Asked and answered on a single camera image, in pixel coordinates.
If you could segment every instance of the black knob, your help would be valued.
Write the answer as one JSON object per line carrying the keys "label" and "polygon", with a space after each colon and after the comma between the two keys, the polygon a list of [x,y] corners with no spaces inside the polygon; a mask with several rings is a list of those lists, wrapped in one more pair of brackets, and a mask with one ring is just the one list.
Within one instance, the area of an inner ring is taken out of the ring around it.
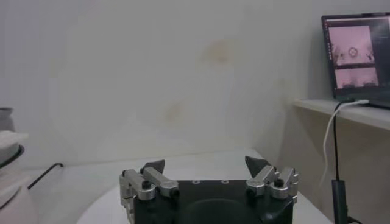
{"label": "black knob", "polygon": [[283,187],[283,185],[285,185],[285,182],[282,180],[282,179],[276,179],[275,182],[274,182],[274,186],[275,187]]}
{"label": "black knob", "polygon": [[173,189],[170,191],[169,196],[171,196],[172,199],[176,200],[180,196],[180,191],[177,189]]}
{"label": "black knob", "polygon": [[152,183],[149,182],[149,181],[144,181],[142,182],[142,189],[146,190],[146,189],[150,189],[152,187]]}
{"label": "black knob", "polygon": [[246,189],[246,195],[249,198],[255,198],[256,197],[256,192],[252,189]]}

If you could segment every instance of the laptop screen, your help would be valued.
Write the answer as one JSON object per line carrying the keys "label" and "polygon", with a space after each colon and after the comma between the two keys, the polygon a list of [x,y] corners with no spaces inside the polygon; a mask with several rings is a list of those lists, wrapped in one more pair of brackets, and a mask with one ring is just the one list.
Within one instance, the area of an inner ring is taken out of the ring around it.
{"label": "laptop screen", "polygon": [[322,22],[336,93],[390,87],[390,16],[323,16]]}

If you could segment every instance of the metal clamp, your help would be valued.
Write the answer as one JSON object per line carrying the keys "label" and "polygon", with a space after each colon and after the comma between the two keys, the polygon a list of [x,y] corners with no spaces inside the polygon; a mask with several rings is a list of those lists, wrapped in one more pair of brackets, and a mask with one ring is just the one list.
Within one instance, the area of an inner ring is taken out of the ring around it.
{"label": "metal clamp", "polygon": [[156,196],[156,187],[135,170],[124,170],[119,176],[121,205],[126,209],[127,219],[134,223],[134,198],[148,201]]}
{"label": "metal clamp", "polygon": [[169,198],[176,198],[179,196],[179,183],[175,180],[166,178],[153,167],[144,168],[143,176],[159,188],[162,196]]}
{"label": "metal clamp", "polygon": [[280,178],[270,184],[271,196],[277,199],[286,199],[292,196],[294,202],[298,200],[298,173],[293,168],[284,168]]}
{"label": "metal clamp", "polygon": [[273,166],[265,166],[253,179],[246,181],[247,192],[254,197],[264,195],[266,184],[275,181],[279,172]]}

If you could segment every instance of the black cable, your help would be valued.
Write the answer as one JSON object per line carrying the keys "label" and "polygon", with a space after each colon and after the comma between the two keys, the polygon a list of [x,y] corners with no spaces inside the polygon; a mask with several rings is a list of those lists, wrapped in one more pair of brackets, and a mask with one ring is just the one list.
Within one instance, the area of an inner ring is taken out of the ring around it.
{"label": "black cable", "polygon": [[[335,111],[343,104],[345,103],[352,103],[354,102],[355,100],[354,99],[350,99],[350,100],[344,100],[340,103],[337,104],[336,108],[335,108]],[[337,147],[337,132],[336,132],[336,118],[337,118],[337,114],[335,115],[335,117],[333,118],[333,142],[335,143],[335,160],[336,160],[336,180],[340,180],[340,174],[339,174],[339,150],[338,150],[338,147]]]}
{"label": "black cable", "polygon": [[60,167],[63,167],[63,164],[62,163],[55,163],[53,164],[50,168],[48,168],[45,172],[43,172],[43,174],[41,174],[37,179],[35,179],[27,188],[28,190],[32,189],[32,187],[34,187],[34,185],[36,185],[44,176],[46,176],[46,174],[48,174],[53,168],[55,168],[56,166],[60,166]]}
{"label": "black cable", "polygon": [[[344,103],[351,103],[355,100],[345,100],[337,104],[335,111]],[[339,155],[338,155],[338,145],[337,145],[337,132],[336,132],[336,118],[337,114],[333,118],[333,139],[335,143],[335,158],[336,158],[336,180],[340,181],[340,175],[339,175]],[[347,218],[348,223],[357,223],[362,224],[359,220],[352,218],[351,216],[348,216]]]}

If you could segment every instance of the wall stain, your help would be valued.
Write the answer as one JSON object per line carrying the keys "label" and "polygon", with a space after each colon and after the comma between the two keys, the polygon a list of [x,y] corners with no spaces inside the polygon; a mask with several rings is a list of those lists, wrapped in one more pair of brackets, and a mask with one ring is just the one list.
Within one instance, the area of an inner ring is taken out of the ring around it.
{"label": "wall stain", "polygon": [[201,62],[212,65],[226,65],[233,62],[233,39],[221,39],[212,42],[202,53]]}
{"label": "wall stain", "polygon": [[174,103],[165,113],[165,122],[168,124],[178,124],[182,120],[183,102]]}

